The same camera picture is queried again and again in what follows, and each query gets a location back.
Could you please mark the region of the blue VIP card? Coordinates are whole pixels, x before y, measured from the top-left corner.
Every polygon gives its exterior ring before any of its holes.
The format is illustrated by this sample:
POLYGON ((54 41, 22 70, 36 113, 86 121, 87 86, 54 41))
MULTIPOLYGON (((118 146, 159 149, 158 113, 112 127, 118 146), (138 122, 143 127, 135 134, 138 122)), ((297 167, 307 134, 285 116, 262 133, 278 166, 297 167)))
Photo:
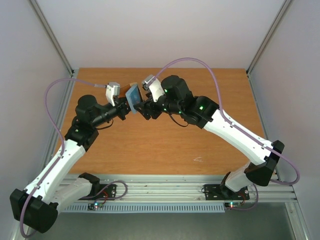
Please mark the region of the blue VIP card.
POLYGON ((128 105, 130 107, 130 110, 133 114, 136 114, 138 111, 135 109, 135 105, 141 103, 142 96, 140 93, 139 85, 133 84, 129 90, 125 93, 126 100, 128 102, 128 105))

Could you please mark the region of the brown leather card holder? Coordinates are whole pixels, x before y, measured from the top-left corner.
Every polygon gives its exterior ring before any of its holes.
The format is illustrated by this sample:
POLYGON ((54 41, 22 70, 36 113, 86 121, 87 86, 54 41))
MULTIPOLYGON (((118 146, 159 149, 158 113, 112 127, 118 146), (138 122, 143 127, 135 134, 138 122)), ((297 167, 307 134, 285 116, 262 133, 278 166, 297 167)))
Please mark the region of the brown leather card holder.
MULTIPOLYGON (((124 85, 120 88, 120 93, 118 95, 119 99, 124 99, 126 97, 126 92, 129 90, 129 88, 133 85, 133 84, 138 84, 137 82, 132 82, 129 83, 127 85, 124 85)), ((144 99, 143 95, 142 95, 142 91, 141 91, 141 86, 138 84, 139 90, 140 90, 140 94, 142 97, 142 100, 144 99)))

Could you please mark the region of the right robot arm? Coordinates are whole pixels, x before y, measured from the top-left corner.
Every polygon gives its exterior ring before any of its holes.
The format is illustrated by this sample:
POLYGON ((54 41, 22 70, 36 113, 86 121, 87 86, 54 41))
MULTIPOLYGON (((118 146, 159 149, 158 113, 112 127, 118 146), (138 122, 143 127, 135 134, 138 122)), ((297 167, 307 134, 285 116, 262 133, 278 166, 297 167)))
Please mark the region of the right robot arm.
POLYGON ((247 164, 228 172, 220 183, 218 193, 225 199, 251 184, 269 185, 285 147, 281 141, 271 142, 238 126, 219 104, 206 96, 194 96, 186 81, 177 75, 162 81, 150 75, 142 82, 142 88, 147 91, 147 100, 134 107, 145 119, 157 119, 161 113, 179 115, 187 124, 219 136, 248 158, 247 164))

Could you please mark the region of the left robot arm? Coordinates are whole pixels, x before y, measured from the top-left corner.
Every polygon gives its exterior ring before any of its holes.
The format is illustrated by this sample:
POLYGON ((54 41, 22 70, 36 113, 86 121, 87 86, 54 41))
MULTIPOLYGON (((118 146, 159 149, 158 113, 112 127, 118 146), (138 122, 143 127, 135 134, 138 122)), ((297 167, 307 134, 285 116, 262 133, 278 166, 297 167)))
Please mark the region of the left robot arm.
POLYGON ((90 173, 80 174, 68 186, 59 189, 72 166, 82 158, 99 135, 102 124, 113 123, 130 112, 124 97, 114 97, 112 103, 101 105, 93 95, 82 96, 75 108, 75 117, 63 137, 61 146, 41 173, 23 190, 15 189, 10 197, 14 218, 19 221, 20 233, 29 238, 24 227, 39 233, 47 232, 58 215, 77 200, 94 200, 104 193, 100 179, 90 173))

